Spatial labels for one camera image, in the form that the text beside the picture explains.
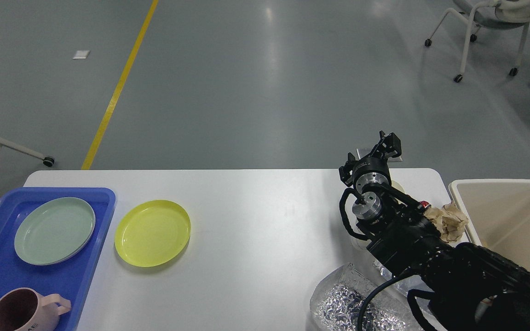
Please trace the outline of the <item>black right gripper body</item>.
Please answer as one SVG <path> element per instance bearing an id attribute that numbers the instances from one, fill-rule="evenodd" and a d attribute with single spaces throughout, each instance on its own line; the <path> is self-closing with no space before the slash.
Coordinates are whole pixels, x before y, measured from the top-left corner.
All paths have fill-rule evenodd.
<path id="1" fill-rule="evenodd" d="M 386 159 L 364 157 L 355 162 L 349 178 L 349 187 L 353 187 L 361 192 L 363 187 L 370 183 L 385 186 L 392 185 Z"/>

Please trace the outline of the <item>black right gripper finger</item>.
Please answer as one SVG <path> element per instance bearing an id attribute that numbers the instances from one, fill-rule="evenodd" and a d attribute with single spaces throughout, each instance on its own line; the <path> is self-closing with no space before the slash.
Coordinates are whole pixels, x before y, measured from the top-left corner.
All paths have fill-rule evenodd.
<path id="1" fill-rule="evenodd" d="M 397 159 L 402 155 L 400 138 L 395 133 L 379 132 L 380 140 L 370 151 L 370 157 L 380 160 Z"/>
<path id="2" fill-rule="evenodd" d="M 351 187 L 353 183 L 352 172 L 356 165 L 356 157 L 351 153 L 347 153 L 347 160 L 345 164 L 339 167 L 340 180 L 347 187 Z"/>

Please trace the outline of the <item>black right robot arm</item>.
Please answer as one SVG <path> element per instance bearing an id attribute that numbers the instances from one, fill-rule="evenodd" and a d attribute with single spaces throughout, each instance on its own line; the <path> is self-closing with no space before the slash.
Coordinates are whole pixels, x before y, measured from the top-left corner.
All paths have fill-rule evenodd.
<path id="1" fill-rule="evenodd" d="M 425 318 L 418 299 L 449 331 L 530 331 L 530 272 L 485 247 L 470 242 L 455 247 L 440 238 L 425 217 L 429 204 L 392 186 L 387 165 L 402 153 L 395 133 L 379 132 L 371 151 L 357 159 L 348 153 L 339 168 L 346 185 L 339 201 L 341 221 L 392 278 L 364 299 L 356 330 L 364 327 L 371 301 L 389 286 L 419 275 L 429 291 L 411 289 L 408 306 L 425 331 L 435 327 Z"/>

